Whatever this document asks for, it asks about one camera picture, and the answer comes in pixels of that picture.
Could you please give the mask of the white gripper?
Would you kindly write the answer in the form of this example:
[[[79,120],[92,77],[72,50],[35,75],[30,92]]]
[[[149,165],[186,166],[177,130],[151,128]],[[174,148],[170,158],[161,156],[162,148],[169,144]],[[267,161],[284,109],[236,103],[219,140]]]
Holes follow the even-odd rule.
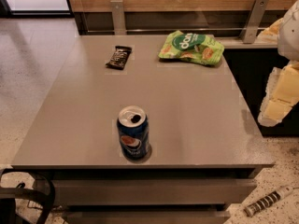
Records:
[[[299,0],[290,7],[283,19],[278,19],[261,31],[258,38],[278,42],[278,53],[281,56],[299,61]],[[282,69],[274,67],[265,92],[258,122],[264,127],[274,127],[299,102],[299,63],[288,63]]]

